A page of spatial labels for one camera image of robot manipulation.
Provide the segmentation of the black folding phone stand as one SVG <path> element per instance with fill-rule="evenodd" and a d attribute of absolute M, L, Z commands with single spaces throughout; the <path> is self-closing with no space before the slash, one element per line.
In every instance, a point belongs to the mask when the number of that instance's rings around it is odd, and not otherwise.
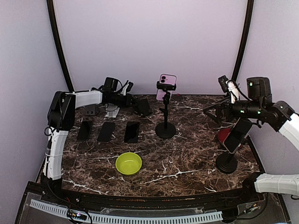
<path fill-rule="evenodd" d="M 146 98 L 137 100 L 133 104 L 133 108 L 142 117 L 146 117 L 152 114 L 152 109 L 150 108 L 149 102 Z"/>

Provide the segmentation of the white folding phone stand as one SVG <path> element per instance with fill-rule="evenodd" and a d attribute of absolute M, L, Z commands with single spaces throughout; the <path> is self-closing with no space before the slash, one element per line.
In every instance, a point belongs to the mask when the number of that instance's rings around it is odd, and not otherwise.
<path fill-rule="evenodd" d="M 116 118 L 118 113 L 119 113 L 120 107 L 116 105 L 109 105 L 105 111 L 106 115 L 105 117 L 107 118 Z"/>

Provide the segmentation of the large black phone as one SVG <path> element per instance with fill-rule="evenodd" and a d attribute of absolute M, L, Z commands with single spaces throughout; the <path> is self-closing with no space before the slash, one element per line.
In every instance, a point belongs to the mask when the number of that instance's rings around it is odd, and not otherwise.
<path fill-rule="evenodd" d="M 139 134 L 140 123 L 136 121 L 129 121 L 126 125 L 124 142 L 125 143 L 137 143 Z"/>

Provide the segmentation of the grey small phone stand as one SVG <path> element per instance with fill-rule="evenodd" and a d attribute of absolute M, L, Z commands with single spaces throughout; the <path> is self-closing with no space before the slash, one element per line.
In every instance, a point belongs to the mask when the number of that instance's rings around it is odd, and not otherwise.
<path fill-rule="evenodd" d="M 85 106 L 86 116 L 97 116 L 99 112 L 100 112 L 100 107 L 98 105 Z"/>

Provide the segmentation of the purple edged phone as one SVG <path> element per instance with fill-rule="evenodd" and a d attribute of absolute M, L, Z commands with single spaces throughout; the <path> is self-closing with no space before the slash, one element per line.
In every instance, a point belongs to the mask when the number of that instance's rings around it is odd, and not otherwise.
<path fill-rule="evenodd" d="M 101 143 L 108 143 L 111 140 L 111 136 L 114 132 L 116 124 L 114 122 L 104 122 L 97 141 Z"/>

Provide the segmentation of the pink phone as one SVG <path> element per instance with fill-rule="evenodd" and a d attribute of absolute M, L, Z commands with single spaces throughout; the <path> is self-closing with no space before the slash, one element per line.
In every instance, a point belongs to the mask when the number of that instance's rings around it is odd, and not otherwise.
<path fill-rule="evenodd" d="M 163 101 L 166 92 L 172 96 L 173 91 L 176 90 L 177 77 L 175 75 L 161 74 L 159 81 L 157 81 L 157 96 L 156 100 Z"/>

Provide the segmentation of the black tall phone stand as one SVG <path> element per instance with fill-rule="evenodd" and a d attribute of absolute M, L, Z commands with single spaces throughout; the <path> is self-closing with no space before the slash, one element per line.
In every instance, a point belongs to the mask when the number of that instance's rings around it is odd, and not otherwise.
<path fill-rule="evenodd" d="M 176 134 L 175 126 L 168 122 L 168 104 L 170 103 L 170 98 L 170 93 L 166 92 L 163 97 L 164 108 L 159 108 L 164 114 L 164 122 L 159 123 L 155 128 L 156 135 L 162 139 L 172 138 Z"/>

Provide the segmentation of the dark blue phone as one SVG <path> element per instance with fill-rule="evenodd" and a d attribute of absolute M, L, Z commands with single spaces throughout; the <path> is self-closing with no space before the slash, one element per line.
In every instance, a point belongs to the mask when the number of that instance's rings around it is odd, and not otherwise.
<path fill-rule="evenodd" d="M 92 126 L 93 126 L 93 122 L 91 120 L 82 121 L 77 135 L 77 141 L 88 141 Z"/>

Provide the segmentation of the green bowl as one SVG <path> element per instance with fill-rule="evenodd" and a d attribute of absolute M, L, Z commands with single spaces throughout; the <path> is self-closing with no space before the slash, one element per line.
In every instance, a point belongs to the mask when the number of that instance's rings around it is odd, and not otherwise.
<path fill-rule="evenodd" d="M 136 153 L 126 152 L 116 159 L 115 166 L 123 175 L 135 175 L 142 167 L 142 159 Z"/>

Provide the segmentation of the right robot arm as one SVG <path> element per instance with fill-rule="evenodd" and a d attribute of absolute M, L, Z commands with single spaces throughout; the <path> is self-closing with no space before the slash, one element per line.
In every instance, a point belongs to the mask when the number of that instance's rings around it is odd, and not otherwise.
<path fill-rule="evenodd" d="M 219 124 L 236 120 L 231 128 L 223 128 L 218 132 L 218 140 L 226 150 L 216 159 L 219 171 L 225 174 L 235 172 L 238 164 L 235 153 L 243 147 L 253 126 L 261 127 L 267 123 L 296 148 L 299 147 L 299 115 L 285 101 L 272 101 L 270 80 L 267 77 L 247 78 L 248 94 L 244 100 L 240 99 L 243 93 L 234 80 L 221 76 L 218 82 L 229 97 L 205 108 L 204 114 Z M 299 176 L 254 172 L 242 182 L 238 198 L 247 203 L 257 193 L 298 196 Z"/>

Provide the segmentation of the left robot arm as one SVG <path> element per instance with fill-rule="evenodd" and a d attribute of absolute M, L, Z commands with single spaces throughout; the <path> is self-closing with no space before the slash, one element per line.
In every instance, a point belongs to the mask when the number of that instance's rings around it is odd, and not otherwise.
<path fill-rule="evenodd" d="M 75 110 L 91 105 L 107 105 L 106 117 L 115 118 L 123 107 L 131 106 L 133 97 L 129 92 L 133 83 L 127 81 L 118 91 L 114 90 L 118 80 L 110 79 L 98 89 L 86 91 L 57 91 L 54 95 L 44 133 L 48 136 L 46 162 L 43 174 L 53 181 L 62 177 L 61 165 L 66 137 L 75 122 Z"/>

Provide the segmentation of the phone on right stand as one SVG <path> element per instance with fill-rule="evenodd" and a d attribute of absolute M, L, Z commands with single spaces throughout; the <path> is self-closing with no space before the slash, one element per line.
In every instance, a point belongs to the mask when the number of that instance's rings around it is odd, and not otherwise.
<path fill-rule="evenodd" d="M 251 131 L 253 123 L 249 119 L 239 118 L 230 133 L 223 142 L 224 147 L 230 154 L 234 154 L 240 147 L 243 140 L 248 136 Z"/>

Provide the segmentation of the left black corner post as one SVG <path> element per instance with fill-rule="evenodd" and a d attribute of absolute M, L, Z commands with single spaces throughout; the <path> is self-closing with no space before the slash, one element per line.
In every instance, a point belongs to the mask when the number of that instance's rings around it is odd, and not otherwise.
<path fill-rule="evenodd" d="M 51 30 L 52 30 L 54 44 L 56 47 L 57 56 L 58 56 L 58 59 L 60 62 L 64 80 L 65 80 L 68 91 L 75 91 L 73 83 L 71 81 L 71 76 L 68 71 L 67 62 L 66 62 L 66 59 L 64 56 L 63 46 L 62 46 L 60 35 L 59 35 L 58 23 L 57 23 L 57 18 L 56 18 L 56 14 L 55 14 L 54 1 L 46 0 L 46 3 L 47 3 L 48 15 L 49 15 L 49 19 L 50 19 L 50 26 L 51 26 Z"/>

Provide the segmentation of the black corner post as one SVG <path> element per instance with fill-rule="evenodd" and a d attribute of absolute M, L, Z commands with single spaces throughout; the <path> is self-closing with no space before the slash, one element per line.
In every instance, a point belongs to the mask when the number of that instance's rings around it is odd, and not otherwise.
<path fill-rule="evenodd" d="M 71 76 L 68 71 L 67 62 L 66 62 L 66 59 L 64 56 L 63 46 L 62 46 L 60 35 L 59 35 L 58 23 L 57 23 L 57 18 L 56 18 L 56 14 L 55 14 L 54 1 L 46 0 L 46 3 L 47 3 L 48 15 L 49 15 L 49 19 L 50 19 L 50 26 L 51 26 L 51 30 L 52 30 L 54 44 L 56 47 L 57 56 L 58 56 L 58 59 L 60 62 L 64 80 L 65 80 L 68 91 L 75 91 L 73 83 L 71 81 Z"/>
<path fill-rule="evenodd" d="M 247 40 L 248 40 L 248 36 L 249 36 L 253 8 L 254 8 L 254 0 L 247 0 L 247 7 L 246 7 L 244 25 L 243 25 L 243 29 L 242 29 L 241 40 L 240 40 L 240 46 L 238 49 L 236 62 L 235 62 L 234 70 L 233 70 L 232 77 L 231 77 L 232 80 L 234 80 L 234 81 L 237 81 L 239 73 L 240 73 L 241 64 L 243 61 L 243 57 L 244 57 L 244 53 L 245 53 L 245 49 L 246 49 L 246 45 L 247 45 Z"/>

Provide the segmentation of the right black corner post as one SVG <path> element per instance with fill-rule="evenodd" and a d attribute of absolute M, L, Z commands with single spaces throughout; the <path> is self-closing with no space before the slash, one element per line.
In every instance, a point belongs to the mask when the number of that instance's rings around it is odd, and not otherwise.
<path fill-rule="evenodd" d="M 232 77 L 231 77 L 232 80 L 234 80 L 234 81 L 237 81 L 239 73 L 240 73 L 241 64 L 243 61 L 243 57 L 244 57 L 244 53 L 245 53 L 245 49 L 246 49 L 246 45 L 247 45 L 247 40 L 248 40 L 248 36 L 249 36 L 253 8 L 254 8 L 254 0 L 247 0 L 247 7 L 246 7 L 244 25 L 243 25 L 243 29 L 242 29 L 241 40 L 240 40 L 240 46 L 238 49 L 236 62 L 235 62 L 234 70 L 233 70 Z"/>

